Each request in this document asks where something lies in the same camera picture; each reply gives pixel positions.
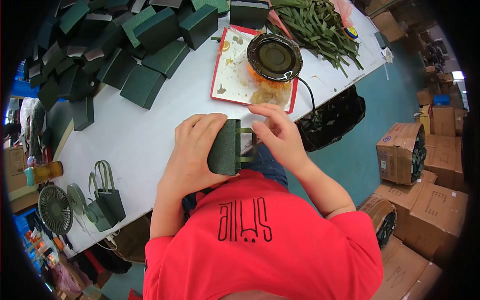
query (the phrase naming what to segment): box filled with green items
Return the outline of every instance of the box filled with green items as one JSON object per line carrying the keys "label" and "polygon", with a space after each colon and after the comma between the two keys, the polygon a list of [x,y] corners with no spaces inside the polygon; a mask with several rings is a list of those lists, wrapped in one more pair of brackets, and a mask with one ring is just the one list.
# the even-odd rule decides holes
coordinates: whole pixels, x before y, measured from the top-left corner
{"label": "box filled with green items", "polygon": [[426,155],[423,125],[395,123],[377,143],[380,178],[412,185],[420,178]]}

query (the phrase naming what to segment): blue floor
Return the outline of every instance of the blue floor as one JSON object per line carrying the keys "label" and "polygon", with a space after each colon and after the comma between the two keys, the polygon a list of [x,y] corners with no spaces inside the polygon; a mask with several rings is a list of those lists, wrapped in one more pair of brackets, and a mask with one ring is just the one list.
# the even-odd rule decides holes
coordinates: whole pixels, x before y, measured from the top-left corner
{"label": "blue floor", "polygon": [[[400,43],[392,46],[394,63],[381,67],[355,84],[365,98],[365,118],[339,142],[309,157],[327,175],[338,181],[360,204],[380,184],[375,145],[395,122],[414,122],[419,109],[417,90],[424,87],[424,66],[419,56],[409,56]],[[298,180],[287,172],[291,193],[310,202]],[[126,300],[130,288],[142,293],[143,264],[133,264],[124,275],[113,275],[102,293],[111,300]]]}

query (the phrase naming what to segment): green fan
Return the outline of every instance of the green fan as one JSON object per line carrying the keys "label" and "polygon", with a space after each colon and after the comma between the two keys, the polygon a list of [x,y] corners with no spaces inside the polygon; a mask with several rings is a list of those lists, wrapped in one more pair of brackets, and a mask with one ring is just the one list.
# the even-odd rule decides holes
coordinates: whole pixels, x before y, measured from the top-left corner
{"label": "green fan", "polygon": [[53,233],[66,234],[72,228],[72,204],[60,187],[48,185],[42,189],[38,197],[38,211],[45,226]]}

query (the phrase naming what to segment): hand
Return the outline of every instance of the hand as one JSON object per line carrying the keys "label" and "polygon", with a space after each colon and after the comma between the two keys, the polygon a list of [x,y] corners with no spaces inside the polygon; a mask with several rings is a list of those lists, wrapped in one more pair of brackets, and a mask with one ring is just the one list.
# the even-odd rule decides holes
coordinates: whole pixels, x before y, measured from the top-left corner
{"label": "hand", "polygon": [[267,117],[265,122],[254,121],[253,131],[270,149],[273,157],[294,175],[310,162],[303,148],[300,133],[294,122],[278,105],[250,105],[251,113]]}
{"label": "hand", "polygon": [[213,141],[226,121],[221,113],[197,114],[175,129],[175,147],[158,183],[159,194],[177,200],[232,177],[214,174],[207,165]]}

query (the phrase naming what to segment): pink plastic bag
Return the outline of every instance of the pink plastic bag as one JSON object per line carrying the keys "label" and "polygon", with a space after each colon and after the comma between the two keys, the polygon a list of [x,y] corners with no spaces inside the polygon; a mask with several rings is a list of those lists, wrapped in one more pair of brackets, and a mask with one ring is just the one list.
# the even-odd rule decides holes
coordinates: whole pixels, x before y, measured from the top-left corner
{"label": "pink plastic bag", "polygon": [[352,14],[352,6],[346,0],[330,0],[334,5],[335,11],[340,14],[342,18],[342,23],[344,28],[349,28],[353,26],[353,22],[350,20],[350,15]]}

